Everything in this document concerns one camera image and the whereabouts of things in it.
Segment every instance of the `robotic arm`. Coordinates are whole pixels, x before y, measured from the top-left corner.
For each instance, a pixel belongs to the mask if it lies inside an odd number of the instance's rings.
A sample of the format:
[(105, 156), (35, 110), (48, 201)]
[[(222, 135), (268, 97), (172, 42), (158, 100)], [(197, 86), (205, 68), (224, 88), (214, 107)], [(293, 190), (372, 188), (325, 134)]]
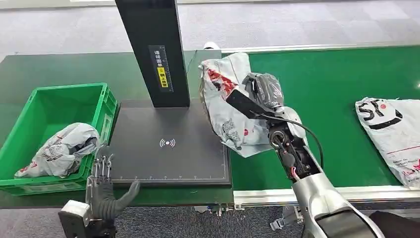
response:
[(69, 200), (58, 213), (67, 238), (114, 238), (114, 220), (137, 196), (135, 181), (120, 199), (115, 199), (109, 173), (113, 154), (103, 144), (96, 152), (92, 175), (86, 184), (86, 203)]
[[(273, 78), (269, 74), (248, 76), (244, 80), (245, 90), (236, 87), (226, 102), (250, 119), (267, 121), (270, 144), (299, 202), (306, 237), (383, 238), (378, 226), (331, 184), (322, 170), (323, 153), (318, 139), (302, 125), (295, 110), (283, 105), (280, 85)], [(308, 147), (306, 131), (316, 140), (321, 166)]]

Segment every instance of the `table edge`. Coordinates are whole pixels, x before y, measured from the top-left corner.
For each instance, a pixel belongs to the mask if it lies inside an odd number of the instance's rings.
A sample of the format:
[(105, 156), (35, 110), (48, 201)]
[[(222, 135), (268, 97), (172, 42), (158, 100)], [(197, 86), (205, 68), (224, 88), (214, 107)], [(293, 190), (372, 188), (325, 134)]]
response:
[(375, 42), (375, 43), (357, 43), (357, 44), (322, 44), (322, 45), (289, 45), (289, 46), (266, 46), (266, 47), (242, 47), (242, 48), (224, 48), (222, 54), (232, 54), (245, 52), (249, 54), (256, 53), (274, 53), (283, 51), (302, 51), (302, 50), (340, 50), (340, 49), (358, 49), (375, 47), (404, 47), (418, 46), (420, 41), (398, 41), (398, 42)]
[[(420, 201), (419, 188), (384, 185), (338, 187), (336, 189), (345, 199), (353, 203)], [(298, 205), (298, 201), (292, 189), (233, 191), (233, 200), (237, 208), (246, 206)]]

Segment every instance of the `black scanning platform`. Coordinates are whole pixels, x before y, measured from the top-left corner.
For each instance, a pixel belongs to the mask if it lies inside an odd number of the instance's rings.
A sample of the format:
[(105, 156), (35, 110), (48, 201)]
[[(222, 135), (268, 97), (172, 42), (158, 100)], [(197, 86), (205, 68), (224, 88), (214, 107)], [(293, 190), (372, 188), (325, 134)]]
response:
[(115, 123), (111, 178), (115, 185), (231, 185), (227, 147), (214, 134), (199, 100), (189, 108), (123, 101)]

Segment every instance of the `white plastic mailer bag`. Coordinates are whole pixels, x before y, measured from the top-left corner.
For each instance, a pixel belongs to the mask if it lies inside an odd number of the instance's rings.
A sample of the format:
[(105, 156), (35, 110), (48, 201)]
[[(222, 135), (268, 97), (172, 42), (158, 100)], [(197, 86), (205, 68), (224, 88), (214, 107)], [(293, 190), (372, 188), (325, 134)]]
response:
[(15, 173), (17, 178), (66, 177), (79, 169), (85, 155), (96, 151), (99, 134), (94, 127), (74, 123), (57, 132), (38, 150), (31, 163)]
[(363, 98), (356, 112), (395, 177), (420, 188), (420, 100)]
[(200, 95), (214, 132), (223, 144), (243, 157), (271, 149), (264, 120), (248, 119), (225, 99), (251, 72), (246, 53), (208, 59), (199, 66)]

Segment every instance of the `green plastic crate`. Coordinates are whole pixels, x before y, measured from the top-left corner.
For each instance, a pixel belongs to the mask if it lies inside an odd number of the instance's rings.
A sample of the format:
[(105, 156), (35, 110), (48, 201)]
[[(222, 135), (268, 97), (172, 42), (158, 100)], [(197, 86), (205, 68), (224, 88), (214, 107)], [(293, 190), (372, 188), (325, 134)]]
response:
[(55, 176), (14, 178), (27, 166), (38, 149), (69, 124), (92, 125), (109, 140), (117, 100), (106, 83), (42, 87), (35, 89), (0, 150), (0, 189), (13, 195), (28, 195), (85, 189), (94, 155), (82, 159), (77, 173)]

